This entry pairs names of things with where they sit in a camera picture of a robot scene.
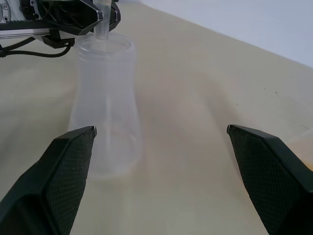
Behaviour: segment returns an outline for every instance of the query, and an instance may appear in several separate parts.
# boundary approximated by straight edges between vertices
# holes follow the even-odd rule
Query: beige table surface
[[[246,125],[287,141],[313,128],[313,70],[144,5],[120,8],[116,32],[138,50],[144,156],[129,175],[88,179],[71,234],[267,234],[226,127]],[[26,48],[53,52],[40,42]],[[60,59],[0,59],[0,199],[66,132],[74,58],[71,51]]]

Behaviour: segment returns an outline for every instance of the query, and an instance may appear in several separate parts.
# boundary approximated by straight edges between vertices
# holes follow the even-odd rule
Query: wire
[[[35,41],[35,40],[36,40],[36,39],[33,38],[33,37],[27,38],[27,39],[25,39],[25,40],[23,40],[23,41],[20,41],[20,42],[18,42],[18,43],[15,43],[15,44],[13,44],[13,45],[8,46],[8,47],[3,47],[3,48],[2,48],[2,52],[8,52],[8,51],[10,51],[10,50],[17,49],[17,48],[19,48],[19,47],[25,46],[26,44],[29,44],[29,43]]]
[[[27,51],[27,50],[13,50],[13,51],[4,52],[2,54],[2,57],[5,57],[7,55],[33,55],[33,56],[40,56],[40,57],[47,57],[47,58],[56,58],[56,57],[61,57],[65,55],[66,53],[68,53],[70,48],[71,46],[68,46],[64,51],[58,54],[44,54],[44,53],[38,53],[38,52],[33,52],[33,51]]]

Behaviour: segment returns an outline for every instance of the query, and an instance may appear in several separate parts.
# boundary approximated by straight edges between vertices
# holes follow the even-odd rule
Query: black robotic mount
[[[121,14],[115,2],[118,0],[112,0],[110,31],[121,21]],[[2,14],[7,16],[2,18],[4,23],[0,21],[0,39],[30,38],[9,47],[0,45],[0,57],[13,54],[60,57],[74,45],[75,36],[92,32],[93,28],[103,20],[103,12],[93,4],[92,0],[20,0],[19,4],[18,10],[15,9],[15,15],[21,13],[22,15],[15,18],[9,18],[14,14],[14,7],[8,2],[2,4]],[[40,36],[50,47],[66,47],[66,49],[53,55],[14,50],[34,41],[34,36]]]

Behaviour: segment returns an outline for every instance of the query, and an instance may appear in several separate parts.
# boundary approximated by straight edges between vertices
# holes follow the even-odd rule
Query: translucent plastic cup
[[[75,44],[78,87],[69,130],[95,125],[89,176],[127,173],[142,155],[142,136],[134,96],[135,48],[124,36],[108,41],[93,35]]]

